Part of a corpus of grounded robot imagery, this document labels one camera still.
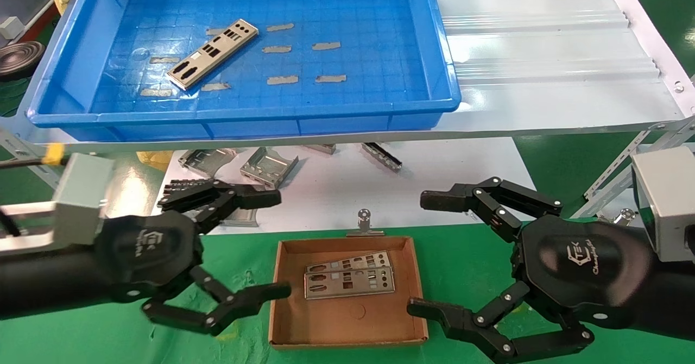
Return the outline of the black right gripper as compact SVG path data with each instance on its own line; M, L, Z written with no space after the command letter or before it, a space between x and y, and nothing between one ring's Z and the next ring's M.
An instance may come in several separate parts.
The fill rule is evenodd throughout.
M594 342L580 322L607 329L635 326L641 292L657 263L645 233L600 221L567 221L558 217L563 206L499 177L423 191L424 210L471 212L505 242L518 240L514 277L521 281L478 312L410 297L408 314L438 322L445 337L475 345L494 363L578 354ZM523 227L509 209L536 220ZM561 330L512 339L502 335L496 325L524 300Z

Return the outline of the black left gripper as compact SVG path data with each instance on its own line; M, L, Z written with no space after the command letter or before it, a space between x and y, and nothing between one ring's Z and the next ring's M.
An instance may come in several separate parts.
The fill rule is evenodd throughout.
M200 267L206 235L236 210L280 205L277 189L224 181L172 181L165 186L156 216L120 216L104 221L94 241L95 259L108 279L114 303L149 299L142 312L150 322L195 334L221 334L240 318L258 315L266 302L287 299L288 283L245 287L233 292ZM189 218L184 213L197 211ZM196 284L216 302L209 312L166 304Z

